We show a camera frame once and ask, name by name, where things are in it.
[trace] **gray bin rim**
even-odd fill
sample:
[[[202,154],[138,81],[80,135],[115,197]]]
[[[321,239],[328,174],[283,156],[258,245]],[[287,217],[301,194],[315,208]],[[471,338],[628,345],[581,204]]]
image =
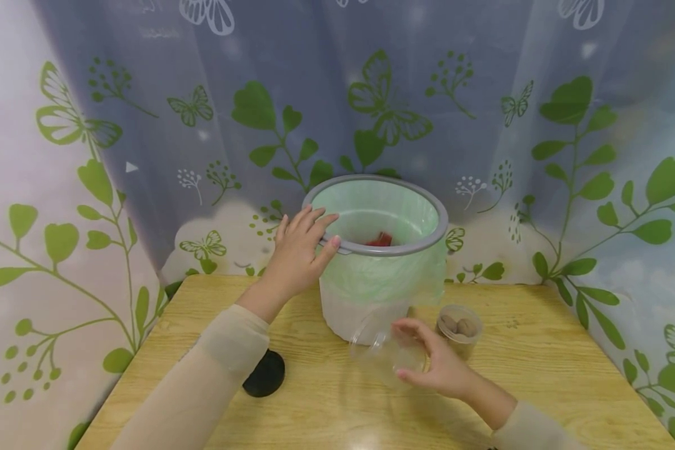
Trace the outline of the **gray bin rim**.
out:
[[[380,176],[380,175],[367,175],[367,174],[357,174],[357,175],[342,175],[336,176],[327,181],[323,181],[314,188],[310,189],[310,192],[305,195],[305,200],[302,201],[302,207],[305,208],[308,204],[312,204],[315,196],[321,193],[323,190],[330,188],[330,186],[346,183],[348,181],[382,181],[384,183],[396,184],[402,186],[402,188],[410,189],[414,193],[419,194],[423,198],[426,198],[437,211],[438,222],[435,231],[433,231],[428,236],[420,239],[418,242],[413,242],[405,246],[394,246],[394,247],[372,247],[372,246],[363,246],[355,242],[342,241],[341,246],[337,250],[338,254],[349,255],[365,255],[365,256],[403,256],[417,253],[419,251],[426,250],[426,248],[432,247],[437,242],[442,241],[445,233],[448,231],[448,212],[443,206],[442,202],[438,198],[427,190],[421,188],[407,181],[400,179],[394,179],[389,176]],[[320,245],[325,246],[333,235],[325,232],[320,240]]]

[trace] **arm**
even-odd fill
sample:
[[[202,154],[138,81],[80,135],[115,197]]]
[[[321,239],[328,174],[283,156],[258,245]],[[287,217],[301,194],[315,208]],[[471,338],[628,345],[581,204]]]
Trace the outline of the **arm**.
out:
[[[417,319],[394,323],[426,347],[431,365],[425,373],[398,371],[400,379],[446,397],[460,399],[492,428],[500,450],[585,450],[550,417],[499,387],[462,361],[440,336]]]
[[[336,214],[307,207],[282,218],[262,279],[218,314],[120,432],[114,450],[199,450],[268,348],[268,326],[287,301],[312,286],[338,251],[336,236],[318,256]]]

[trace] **clear plastic cup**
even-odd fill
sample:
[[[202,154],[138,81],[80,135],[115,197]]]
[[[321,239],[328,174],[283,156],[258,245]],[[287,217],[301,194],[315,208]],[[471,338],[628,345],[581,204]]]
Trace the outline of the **clear plastic cup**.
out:
[[[352,337],[350,356],[360,367],[380,379],[387,387],[408,389],[398,378],[400,369],[424,371],[427,354],[414,337],[391,326],[380,310],[363,319]]]
[[[483,335],[483,321],[478,314],[458,304],[448,304],[437,314],[435,331],[446,338],[452,350],[467,361]]]

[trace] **finger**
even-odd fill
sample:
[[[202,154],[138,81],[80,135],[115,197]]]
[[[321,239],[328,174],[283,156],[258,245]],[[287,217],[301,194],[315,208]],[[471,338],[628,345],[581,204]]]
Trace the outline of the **finger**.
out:
[[[303,233],[307,233],[310,227],[312,227],[315,224],[315,221],[317,221],[318,218],[324,213],[325,213],[324,208],[313,209],[311,212],[305,214],[303,218],[300,219],[300,223],[297,224],[297,229],[299,229]]]
[[[322,248],[319,255],[315,257],[312,262],[312,265],[319,271],[322,275],[325,268],[328,266],[329,262],[337,254],[339,248],[339,236],[333,236],[332,239]]]
[[[280,221],[280,225],[277,226],[277,231],[275,232],[275,245],[276,246],[285,237],[285,230],[286,229],[288,229],[288,214],[283,214],[282,215],[282,221]]]
[[[412,317],[404,317],[393,322],[393,325],[400,328],[403,331],[412,331],[423,341],[423,344],[426,346],[428,354],[432,354],[440,344],[442,344],[442,338],[437,335],[437,333],[431,330],[430,327],[426,325],[425,322],[419,321]]]
[[[429,385],[429,379],[424,373],[419,373],[408,369],[398,369],[395,375],[397,375],[397,377],[402,379],[405,383],[412,384],[413,386],[418,386],[419,388],[431,388],[431,385]]]
[[[286,229],[285,233],[291,233],[295,231],[295,229],[298,227],[298,224],[300,223],[300,219],[305,217],[305,214],[309,213],[310,211],[313,211],[312,204],[307,205],[299,213],[295,214],[295,217],[290,222],[290,225],[288,226],[288,229]]]
[[[325,229],[327,229],[331,223],[337,221],[338,218],[339,214],[326,215],[315,222],[308,233],[311,237],[317,238],[319,241],[319,239],[325,234]]]

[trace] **trash bin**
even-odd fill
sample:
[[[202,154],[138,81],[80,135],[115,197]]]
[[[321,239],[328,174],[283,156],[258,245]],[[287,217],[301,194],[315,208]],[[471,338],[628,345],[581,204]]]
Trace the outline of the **trash bin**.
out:
[[[315,186],[307,204],[341,215],[320,241],[323,246],[336,234],[342,239],[319,283],[325,322],[343,340],[351,341],[376,309],[398,319],[412,304],[438,302],[446,278],[448,214],[431,193],[385,176],[347,175]],[[389,246],[375,246],[385,236]]]

